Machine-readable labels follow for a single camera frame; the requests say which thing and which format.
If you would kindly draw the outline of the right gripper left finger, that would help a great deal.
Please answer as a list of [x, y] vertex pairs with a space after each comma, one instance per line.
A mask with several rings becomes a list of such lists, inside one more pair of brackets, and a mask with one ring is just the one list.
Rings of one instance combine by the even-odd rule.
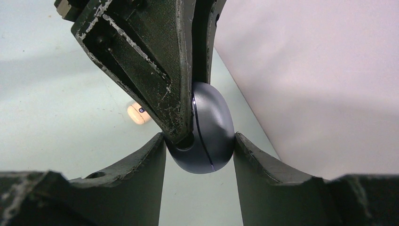
[[156, 226], [166, 165], [161, 133], [86, 178], [55, 171], [3, 171], [3, 226]]

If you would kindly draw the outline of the beige earbud charging case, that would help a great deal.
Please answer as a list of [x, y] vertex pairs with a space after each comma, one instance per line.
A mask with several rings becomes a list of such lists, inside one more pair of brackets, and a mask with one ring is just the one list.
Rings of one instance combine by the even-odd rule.
[[149, 122], [152, 118], [148, 112], [137, 102], [127, 107], [128, 116], [138, 125]]

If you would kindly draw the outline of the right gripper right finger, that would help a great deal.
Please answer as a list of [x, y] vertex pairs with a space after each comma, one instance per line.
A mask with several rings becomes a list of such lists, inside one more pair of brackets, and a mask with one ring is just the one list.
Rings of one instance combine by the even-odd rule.
[[234, 168], [246, 226], [396, 226], [399, 177], [299, 171], [235, 135]]

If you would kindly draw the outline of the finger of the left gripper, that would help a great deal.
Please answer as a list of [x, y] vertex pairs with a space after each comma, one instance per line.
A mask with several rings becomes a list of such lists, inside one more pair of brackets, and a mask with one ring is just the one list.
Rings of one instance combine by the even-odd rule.
[[192, 22], [192, 80], [210, 83], [217, 22], [226, 0], [197, 0]]
[[175, 143], [192, 132], [193, 0], [57, 0], [87, 56]]

